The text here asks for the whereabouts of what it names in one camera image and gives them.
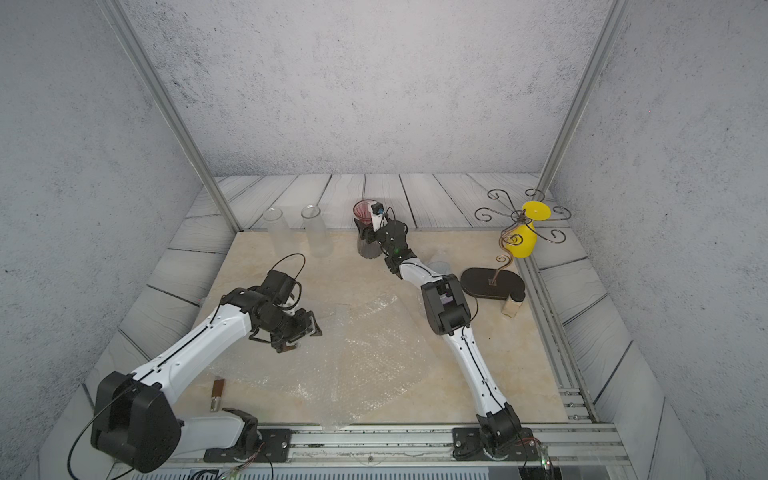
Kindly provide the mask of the pink bubble vase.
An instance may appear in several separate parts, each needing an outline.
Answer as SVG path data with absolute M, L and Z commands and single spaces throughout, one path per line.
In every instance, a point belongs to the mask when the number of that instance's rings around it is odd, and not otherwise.
M 353 207 L 354 222 L 358 230 L 357 251 L 365 259 L 376 259 L 381 255 L 381 247 L 372 229 L 369 205 L 378 202 L 362 199 Z

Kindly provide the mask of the clear bubble vase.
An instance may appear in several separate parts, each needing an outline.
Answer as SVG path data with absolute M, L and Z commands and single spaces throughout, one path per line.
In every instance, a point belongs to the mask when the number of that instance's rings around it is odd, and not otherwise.
M 332 252 L 332 242 L 321 208 L 317 205 L 307 205 L 301 210 L 301 217 L 311 254 L 319 258 L 329 256 Z

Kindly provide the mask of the clear glass vase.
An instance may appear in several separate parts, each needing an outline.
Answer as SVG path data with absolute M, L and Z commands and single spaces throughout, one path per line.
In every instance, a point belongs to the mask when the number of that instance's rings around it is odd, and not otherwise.
M 266 210 L 263 220 L 278 257 L 295 253 L 299 249 L 293 231 L 280 208 L 271 207 Z

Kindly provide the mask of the purple bubble vase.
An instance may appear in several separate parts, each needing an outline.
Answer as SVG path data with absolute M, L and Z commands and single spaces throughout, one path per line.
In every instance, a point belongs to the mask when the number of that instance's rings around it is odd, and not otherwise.
M 436 251 L 426 262 L 426 265 L 439 275 L 448 275 L 452 273 L 449 255 L 444 250 Z

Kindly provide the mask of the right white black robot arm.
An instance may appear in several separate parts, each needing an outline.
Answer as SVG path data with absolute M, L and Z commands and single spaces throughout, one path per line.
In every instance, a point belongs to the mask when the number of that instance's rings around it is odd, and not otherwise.
M 472 393 L 482 450 L 491 459 L 508 457 L 524 438 L 523 427 L 478 348 L 458 278 L 433 270 L 413 253 L 406 224 L 379 216 L 355 225 L 363 242 L 378 245 L 391 273 L 420 289 L 430 328 L 450 347 Z

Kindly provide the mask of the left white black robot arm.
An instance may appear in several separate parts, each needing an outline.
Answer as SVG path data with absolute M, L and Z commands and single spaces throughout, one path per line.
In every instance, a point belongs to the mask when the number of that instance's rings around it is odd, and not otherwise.
M 165 352 L 128 374 L 101 380 L 90 424 L 90 443 L 141 473 L 171 457 L 200 450 L 247 463 L 263 445 L 256 417 L 238 409 L 187 420 L 173 406 L 192 381 L 237 341 L 270 334 L 278 353 L 322 331 L 313 312 L 257 288 L 236 288 L 214 312 Z

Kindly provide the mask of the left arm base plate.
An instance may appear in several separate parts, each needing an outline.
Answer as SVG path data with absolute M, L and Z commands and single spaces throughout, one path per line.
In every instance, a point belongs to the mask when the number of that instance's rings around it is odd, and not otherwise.
M 286 463 L 293 431 L 287 428 L 261 428 L 249 433 L 228 448 L 207 449 L 204 463 L 243 464 L 253 458 L 255 463 Z

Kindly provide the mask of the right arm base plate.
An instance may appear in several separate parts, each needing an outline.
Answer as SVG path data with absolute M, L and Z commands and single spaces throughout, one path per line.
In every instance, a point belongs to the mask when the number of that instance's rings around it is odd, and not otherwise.
M 457 427 L 452 430 L 452 456 L 457 461 L 536 461 L 538 441 L 529 428 L 508 435 L 491 434 L 485 427 Z

